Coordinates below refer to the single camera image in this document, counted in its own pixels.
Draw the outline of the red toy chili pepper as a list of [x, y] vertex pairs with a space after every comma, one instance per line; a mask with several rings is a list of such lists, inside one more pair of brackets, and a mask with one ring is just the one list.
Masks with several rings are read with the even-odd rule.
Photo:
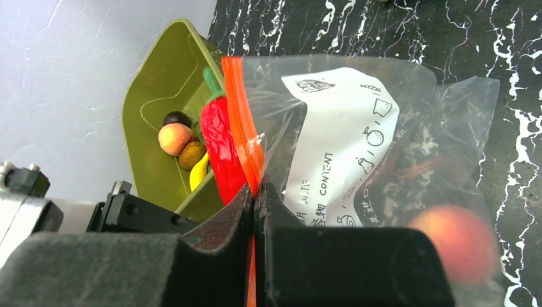
[[219, 196], [228, 205], [247, 180], [233, 141], [226, 94], [210, 67], [203, 70], [203, 79], [211, 98], [201, 111], [201, 132]]

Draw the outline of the clear zip bag orange zipper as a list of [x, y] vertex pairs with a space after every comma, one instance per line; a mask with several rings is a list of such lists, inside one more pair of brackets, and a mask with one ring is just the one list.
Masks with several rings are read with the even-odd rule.
[[[305, 226], [402, 227], [457, 205], [491, 226], [473, 175], [499, 80], [440, 84], [407, 60], [313, 54], [222, 59], [236, 152], [253, 194], [272, 184]], [[497, 270], [451, 281], [458, 306], [501, 306]]]

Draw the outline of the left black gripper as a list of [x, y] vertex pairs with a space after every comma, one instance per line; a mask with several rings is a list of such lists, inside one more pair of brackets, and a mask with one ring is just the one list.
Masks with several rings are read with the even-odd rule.
[[198, 223], [131, 194], [131, 184], [114, 183], [105, 201], [46, 196], [50, 181], [40, 167], [1, 162], [1, 262], [29, 236], [58, 233], [187, 233]]

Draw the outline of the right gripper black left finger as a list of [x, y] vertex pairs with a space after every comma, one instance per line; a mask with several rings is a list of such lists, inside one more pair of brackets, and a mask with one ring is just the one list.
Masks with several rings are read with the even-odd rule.
[[1, 305], [245, 306], [253, 205], [243, 187], [184, 235], [32, 235], [1, 269]]

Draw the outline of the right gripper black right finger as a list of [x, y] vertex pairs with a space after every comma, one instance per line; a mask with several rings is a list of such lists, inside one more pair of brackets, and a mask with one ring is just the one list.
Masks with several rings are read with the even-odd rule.
[[308, 227], [272, 184], [255, 199], [258, 306], [453, 306], [434, 245], [410, 228]]

